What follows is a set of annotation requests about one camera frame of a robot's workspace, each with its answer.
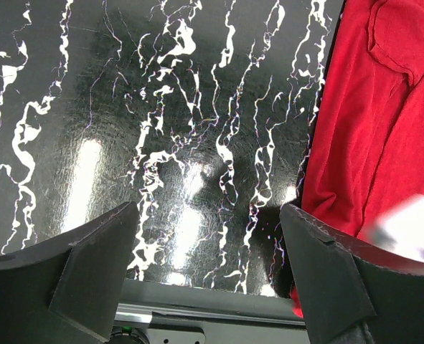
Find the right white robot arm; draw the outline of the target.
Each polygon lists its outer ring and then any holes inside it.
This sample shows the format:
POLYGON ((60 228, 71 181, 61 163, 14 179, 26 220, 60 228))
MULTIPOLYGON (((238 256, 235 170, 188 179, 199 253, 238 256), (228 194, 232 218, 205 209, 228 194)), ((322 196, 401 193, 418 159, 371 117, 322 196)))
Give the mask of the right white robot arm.
POLYGON ((414 195, 380 214, 363 235, 380 249, 424 262, 424 196, 414 195))

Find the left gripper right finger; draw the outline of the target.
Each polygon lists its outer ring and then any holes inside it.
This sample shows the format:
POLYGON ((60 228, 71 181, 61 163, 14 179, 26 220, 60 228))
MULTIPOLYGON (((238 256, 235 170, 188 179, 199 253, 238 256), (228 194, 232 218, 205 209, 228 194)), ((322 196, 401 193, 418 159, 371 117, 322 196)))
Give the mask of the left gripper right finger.
POLYGON ((293 204, 281 226, 311 343, 424 343, 424 263, 374 247, 293 204))

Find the dark red t-shirt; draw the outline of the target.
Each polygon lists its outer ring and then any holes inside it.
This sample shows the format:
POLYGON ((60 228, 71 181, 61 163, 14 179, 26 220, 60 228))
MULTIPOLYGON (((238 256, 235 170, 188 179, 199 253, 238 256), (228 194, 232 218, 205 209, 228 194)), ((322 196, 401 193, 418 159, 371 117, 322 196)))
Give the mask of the dark red t-shirt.
POLYGON ((367 241, 424 195, 424 1, 347 1, 316 121, 301 207, 367 241))

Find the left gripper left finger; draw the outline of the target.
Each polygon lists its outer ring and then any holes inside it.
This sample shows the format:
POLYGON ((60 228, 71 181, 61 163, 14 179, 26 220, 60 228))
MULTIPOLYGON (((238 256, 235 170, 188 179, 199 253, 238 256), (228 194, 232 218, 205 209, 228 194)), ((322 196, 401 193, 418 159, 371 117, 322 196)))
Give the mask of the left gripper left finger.
POLYGON ((0 256, 0 343, 109 341, 137 222, 137 205, 125 202, 0 256))

